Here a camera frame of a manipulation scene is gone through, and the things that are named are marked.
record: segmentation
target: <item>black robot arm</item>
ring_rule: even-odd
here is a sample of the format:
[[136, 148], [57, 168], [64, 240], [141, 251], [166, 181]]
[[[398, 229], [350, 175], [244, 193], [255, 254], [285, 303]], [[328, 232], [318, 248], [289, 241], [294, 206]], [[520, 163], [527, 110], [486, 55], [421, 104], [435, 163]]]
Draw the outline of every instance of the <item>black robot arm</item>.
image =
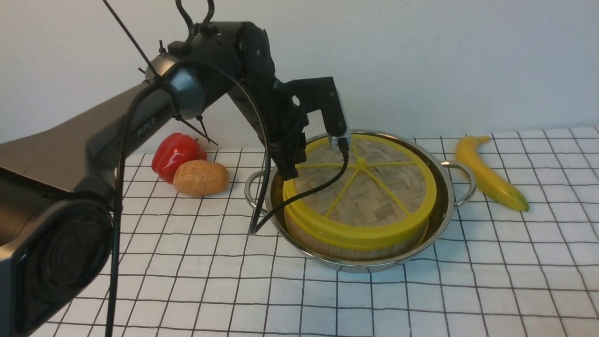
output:
[[204, 28], [161, 49], [151, 62], [157, 73], [149, 67], [139, 85], [52, 129], [0, 145], [0, 331], [30, 335], [107, 261], [110, 211], [120, 201], [114, 169], [129, 111], [126, 156], [171, 118], [197, 118], [229, 95], [286, 180], [305, 161], [308, 113], [322, 112], [332, 144], [349, 142], [332, 77], [282, 83], [264, 30], [250, 22]]

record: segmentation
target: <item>potato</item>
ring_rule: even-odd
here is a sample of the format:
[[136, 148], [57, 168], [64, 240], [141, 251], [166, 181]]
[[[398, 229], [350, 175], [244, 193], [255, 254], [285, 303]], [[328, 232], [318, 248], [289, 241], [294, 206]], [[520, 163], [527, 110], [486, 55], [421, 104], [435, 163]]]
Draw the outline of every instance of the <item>potato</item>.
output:
[[188, 161], [177, 169], [173, 186], [178, 192], [190, 197], [221, 193], [229, 186], [229, 171], [219, 163]]

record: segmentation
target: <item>bamboo steamer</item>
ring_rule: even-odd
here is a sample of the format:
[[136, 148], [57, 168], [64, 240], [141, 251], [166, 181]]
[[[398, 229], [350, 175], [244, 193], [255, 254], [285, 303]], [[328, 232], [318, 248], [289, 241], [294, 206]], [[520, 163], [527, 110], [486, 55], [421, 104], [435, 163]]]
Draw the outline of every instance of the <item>bamboo steamer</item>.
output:
[[[306, 147], [299, 176], [286, 181], [283, 199], [317, 187], [341, 169], [343, 157], [326, 138]], [[322, 255], [379, 260], [418, 246], [437, 196], [428, 166], [403, 146], [353, 134], [349, 165], [333, 186], [285, 207], [290, 234]]]

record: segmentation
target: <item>banana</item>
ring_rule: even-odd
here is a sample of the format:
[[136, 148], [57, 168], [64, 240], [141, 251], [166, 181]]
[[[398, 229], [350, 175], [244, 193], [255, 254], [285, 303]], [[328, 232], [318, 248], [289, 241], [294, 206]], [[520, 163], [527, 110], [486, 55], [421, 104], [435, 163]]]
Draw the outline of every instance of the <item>banana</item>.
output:
[[466, 136], [455, 148], [455, 159], [472, 170], [478, 188], [499, 204], [514, 210], [528, 211], [524, 195], [488, 167], [478, 154], [478, 147], [490, 141], [489, 136]]

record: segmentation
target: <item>white grid tablecloth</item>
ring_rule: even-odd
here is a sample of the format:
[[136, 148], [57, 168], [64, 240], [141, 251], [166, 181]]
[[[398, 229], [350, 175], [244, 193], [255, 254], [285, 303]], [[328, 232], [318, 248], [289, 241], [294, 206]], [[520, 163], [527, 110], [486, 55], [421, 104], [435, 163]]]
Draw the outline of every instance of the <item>white grid tablecloth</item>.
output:
[[[458, 138], [414, 141], [451, 160]], [[272, 224], [246, 235], [243, 187], [260, 150], [210, 154], [232, 184], [206, 198], [158, 181], [152, 154], [131, 156], [114, 335], [598, 336], [597, 128], [495, 134], [480, 150], [530, 211], [477, 192], [435, 244], [373, 274], [308, 260]], [[466, 181], [452, 180], [463, 195]], [[109, 272], [34, 336], [104, 336]]]

